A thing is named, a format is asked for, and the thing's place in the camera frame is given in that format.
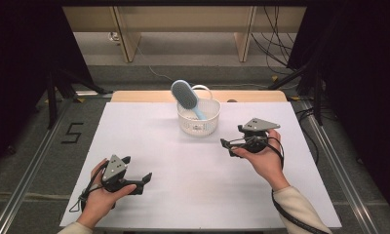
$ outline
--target white tabletop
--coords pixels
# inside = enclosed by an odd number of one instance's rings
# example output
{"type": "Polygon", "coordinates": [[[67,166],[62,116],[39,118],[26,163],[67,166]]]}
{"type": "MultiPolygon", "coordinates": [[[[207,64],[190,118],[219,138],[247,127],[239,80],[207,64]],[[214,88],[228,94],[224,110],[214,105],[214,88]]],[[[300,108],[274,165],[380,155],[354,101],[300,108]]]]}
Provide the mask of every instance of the white tabletop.
{"type": "Polygon", "coordinates": [[[288,102],[222,103],[219,124],[210,136],[179,128],[176,104],[108,103],[61,226],[80,213],[68,210],[103,158],[131,156],[126,179],[153,173],[142,195],[128,196],[97,227],[152,231],[236,231],[284,227],[271,201],[271,187],[244,159],[230,157],[220,139],[240,138],[238,125],[253,117],[281,125],[284,172],[306,196],[324,224],[341,227],[332,201],[288,102]]]}

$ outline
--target white basket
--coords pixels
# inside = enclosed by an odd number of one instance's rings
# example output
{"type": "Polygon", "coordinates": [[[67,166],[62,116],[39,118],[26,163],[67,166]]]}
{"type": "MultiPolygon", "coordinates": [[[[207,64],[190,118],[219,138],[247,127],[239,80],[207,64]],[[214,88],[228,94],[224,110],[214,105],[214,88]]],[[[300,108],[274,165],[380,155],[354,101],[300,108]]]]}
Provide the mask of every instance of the white basket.
{"type": "Polygon", "coordinates": [[[213,133],[218,125],[220,103],[213,99],[213,94],[205,86],[194,86],[192,89],[202,88],[210,92],[210,98],[199,98],[198,109],[207,117],[206,120],[199,120],[194,111],[183,108],[177,104],[177,115],[179,125],[187,134],[205,137],[213,133]]]}

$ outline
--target white sleeve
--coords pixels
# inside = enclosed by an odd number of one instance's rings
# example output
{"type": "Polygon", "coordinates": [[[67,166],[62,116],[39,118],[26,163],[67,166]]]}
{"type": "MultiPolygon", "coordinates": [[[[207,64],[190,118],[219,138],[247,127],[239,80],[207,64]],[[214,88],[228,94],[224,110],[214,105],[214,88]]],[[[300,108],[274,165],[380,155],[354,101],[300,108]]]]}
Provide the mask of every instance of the white sleeve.
{"type": "Polygon", "coordinates": [[[92,234],[93,230],[78,222],[72,222],[62,229],[58,234],[92,234]]]}
{"type": "MultiPolygon", "coordinates": [[[[274,192],[274,200],[280,204],[283,210],[296,219],[319,230],[332,233],[320,220],[311,203],[296,188],[290,186],[274,192]]],[[[288,221],[282,215],[280,215],[280,218],[286,225],[289,233],[309,233],[288,221]]]]}

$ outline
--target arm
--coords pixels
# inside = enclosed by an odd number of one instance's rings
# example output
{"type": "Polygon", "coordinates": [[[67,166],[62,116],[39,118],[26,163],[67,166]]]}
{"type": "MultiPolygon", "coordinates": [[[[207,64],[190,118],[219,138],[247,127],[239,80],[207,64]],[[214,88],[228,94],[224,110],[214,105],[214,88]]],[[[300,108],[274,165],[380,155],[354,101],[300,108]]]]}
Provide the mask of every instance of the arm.
{"type": "MultiPolygon", "coordinates": [[[[279,151],[280,140],[281,136],[278,132],[275,130],[268,131],[268,143],[279,151]]],[[[274,200],[284,211],[307,225],[331,233],[327,226],[320,220],[310,202],[296,188],[290,186],[283,174],[280,158],[271,148],[265,147],[258,153],[251,153],[244,148],[234,148],[232,151],[249,160],[255,171],[268,181],[274,191],[274,200]]],[[[288,221],[282,215],[280,217],[289,233],[308,233],[288,221]]]]}
{"type": "MultiPolygon", "coordinates": [[[[104,159],[95,166],[95,168],[92,170],[92,176],[106,161],[107,160],[104,159]]],[[[99,184],[101,186],[101,177],[102,172],[100,172],[100,174],[95,178],[94,184],[99,184]]],[[[114,193],[108,192],[104,188],[100,188],[91,192],[88,197],[87,206],[85,207],[85,210],[82,212],[82,214],[80,214],[79,218],[77,218],[76,222],[66,226],[59,232],[59,234],[92,233],[96,224],[98,224],[98,222],[110,212],[116,201],[130,194],[136,188],[137,186],[135,184],[131,184],[121,188],[119,191],[114,193]]]]}

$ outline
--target gray carpet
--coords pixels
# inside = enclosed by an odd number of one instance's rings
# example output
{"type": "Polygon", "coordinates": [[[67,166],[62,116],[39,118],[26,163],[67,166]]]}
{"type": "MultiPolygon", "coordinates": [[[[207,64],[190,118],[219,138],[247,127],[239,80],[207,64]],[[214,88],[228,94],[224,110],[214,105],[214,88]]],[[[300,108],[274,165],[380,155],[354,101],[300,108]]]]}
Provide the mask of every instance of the gray carpet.
{"type": "MultiPolygon", "coordinates": [[[[272,84],[268,77],[273,73],[265,67],[153,66],[152,68],[158,74],[167,75],[172,79],[186,79],[193,83],[213,87],[220,85],[214,89],[226,90],[262,89],[260,86],[272,84]],[[259,86],[222,86],[238,84],[257,84],[259,86]]],[[[95,83],[106,90],[167,90],[172,84],[168,78],[153,74],[147,66],[90,66],[90,70],[95,83]]],[[[286,87],[294,86],[294,84],[296,81],[286,85],[286,87]]],[[[87,90],[79,85],[74,87],[76,90],[87,90]]],[[[284,91],[287,96],[293,96],[295,93],[294,89],[284,91]]],[[[8,197],[20,182],[22,174],[45,135],[48,125],[48,108],[45,99],[43,97],[39,101],[37,105],[39,112],[33,113],[16,142],[17,153],[6,155],[0,160],[0,213],[8,201],[8,197]]],[[[110,101],[109,98],[86,98],[83,102],[70,104],[46,158],[17,212],[9,233],[56,233],[60,230],[59,220],[82,169],[102,110],[108,101],[110,101]],[[63,141],[75,139],[75,136],[66,135],[71,123],[83,123],[83,125],[76,125],[72,129],[81,135],[77,143],[64,144],[63,141]]],[[[295,111],[302,109],[299,101],[292,102],[292,106],[295,111]]],[[[368,206],[380,233],[390,233],[390,208],[364,166],[356,161],[357,154],[350,140],[341,128],[339,120],[334,119],[333,113],[328,108],[323,110],[323,123],[334,149],[344,163],[357,191],[368,206]]],[[[308,119],[302,121],[302,126],[310,137],[316,140],[308,119]]],[[[307,138],[307,142],[315,156],[316,147],[309,138],[307,138]]],[[[333,233],[363,233],[321,145],[317,144],[319,150],[317,167],[343,225],[342,228],[334,230],[333,233]]],[[[119,232],[97,230],[96,233],[119,232]]],[[[286,230],[268,230],[264,233],[286,233],[286,230]]]]}

